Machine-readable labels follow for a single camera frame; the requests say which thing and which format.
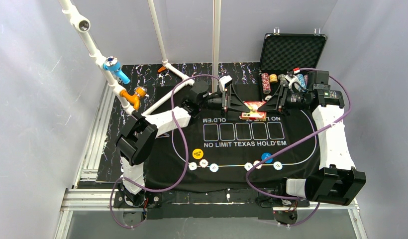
blue disc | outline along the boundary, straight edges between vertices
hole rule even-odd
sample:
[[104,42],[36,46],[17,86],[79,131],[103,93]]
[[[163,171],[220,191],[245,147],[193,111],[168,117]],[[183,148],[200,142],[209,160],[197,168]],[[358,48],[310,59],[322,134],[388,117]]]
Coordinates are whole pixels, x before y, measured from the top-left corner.
[[[269,154],[269,153],[263,153],[263,154],[261,154],[261,160],[264,160],[264,159],[266,159],[266,158],[268,158],[270,156],[271,156],[271,154]],[[266,163],[271,163],[271,162],[273,162],[272,158],[266,161]]]

silver latch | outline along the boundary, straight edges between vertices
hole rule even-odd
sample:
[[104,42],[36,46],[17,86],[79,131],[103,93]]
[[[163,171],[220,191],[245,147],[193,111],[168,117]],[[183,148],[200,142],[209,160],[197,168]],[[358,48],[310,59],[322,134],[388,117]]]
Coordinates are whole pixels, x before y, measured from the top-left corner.
[[314,28],[314,35],[320,36],[321,34],[321,28]]

white rectangle outline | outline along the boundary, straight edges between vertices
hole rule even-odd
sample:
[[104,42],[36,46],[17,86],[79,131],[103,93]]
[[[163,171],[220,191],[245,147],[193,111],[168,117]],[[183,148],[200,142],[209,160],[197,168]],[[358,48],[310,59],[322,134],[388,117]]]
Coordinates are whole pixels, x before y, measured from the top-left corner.
[[[217,140],[206,140],[206,139],[205,139],[205,130],[204,130],[204,128],[205,128],[206,125],[211,125],[211,124],[216,125],[216,128],[217,128]],[[204,139],[205,142],[215,142],[215,141],[218,141],[219,135],[218,135],[218,126],[217,126],[216,123],[205,123],[205,124],[203,124],[203,139]]]
[[[269,124],[270,124],[270,123],[279,123],[279,124],[280,124],[280,128],[282,129],[283,138],[271,138],[271,136],[270,136],[270,130],[269,130]],[[285,139],[285,132],[283,131],[283,125],[282,125],[281,122],[268,122],[268,123],[267,123],[267,131],[268,131],[268,133],[269,133],[269,138],[270,138],[271,140],[274,140],[274,139]]]
[[[232,125],[232,128],[233,128],[233,139],[229,139],[229,140],[221,139],[221,128],[220,128],[220,125],[222,125],[222,124],[231,124],[231,125]],[[234,127],[233,123],[220,123],[220,124],[218,125],[218,129],[219,129],[219,132],[220,132],[220,140],[221,140],[221,141],[235,141],[235,140],[236,140],[236,138],[235,138],[235,136],[236,136],[236,134],[235,134],[235,127]]]
[[[249,129],[249,139],[239,139],[238,138],[238,129],[236,128],[237,124],[247,124],[248,125],[248,129]],[[236,133],[236,139],[240,140],[240,141],[245,141],[245,140],[252,140],[252,133],[251,133],[251,126],[249,125],[249,123],[235,123],[235,133]]]
[[[253,123],[255,123],[255,124],[257,124],[257,123],[262,123],[263,125],[264,125],[264,128],[266,129],[266,135],[267,135],[267,138],[255,138],[254,137],[254,130],[252,129],[252,124]],[[264,122],[253,122],[253,123],[251,123],[251,131],[252,131],[252,138],[254,139],[254,140],[266,140],[266,139],[269,139],[269,133],[267,132],[267,126],[266,126],[266,123],[264,123]]]

white poker chip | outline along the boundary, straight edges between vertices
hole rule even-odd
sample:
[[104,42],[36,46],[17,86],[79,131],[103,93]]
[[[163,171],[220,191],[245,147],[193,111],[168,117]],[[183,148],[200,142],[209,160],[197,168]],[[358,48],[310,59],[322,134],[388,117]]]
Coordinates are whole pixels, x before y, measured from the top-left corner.
[[[257,163],[259,163],[259,162],[260,162],[260,161],[255,160],[255,161],[254,161],[254,165],[257,164]],[[261,164],[260,166],[257,167],[257,169],[260,169],[260,168],[262,168],[262,167],[263,167],[263,165]]]
[[252,168],[252,163],[245,163],[244,168],[246,169],[246,171],[249,171]]
[[218,165],[215,164],[215,163],[212,163],[210,165],[210,171],[213,172],[213,173],[217,172],[218,171]]
[[207,166],[208,166],[208,161],[205,160],[205,159],[201,159],[201,161],[200,161],[200,166],[201,166],[202,168],[207,167]]
[[195,162],[189,163],[188,167],[190,168],[191,171],[194,171],[197,169],[197,163]]
[[281,162],[276,161],[276,162],[273,163],[273,167],[274,167],[274,169],[276,169],[276,170],[282,170],[283,165],[282,165]]

blue pipe fitting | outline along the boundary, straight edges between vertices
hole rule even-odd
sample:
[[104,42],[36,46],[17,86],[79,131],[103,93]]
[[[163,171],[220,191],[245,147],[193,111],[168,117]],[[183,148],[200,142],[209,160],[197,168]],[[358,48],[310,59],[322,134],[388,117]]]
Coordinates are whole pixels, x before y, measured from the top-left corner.
[[103,63],[103,69],[111,71],[115,76],[119,77],[124,84],[128,84],[131,80],[122,72],[120,62],[114,56],[109,56],[106,62]]

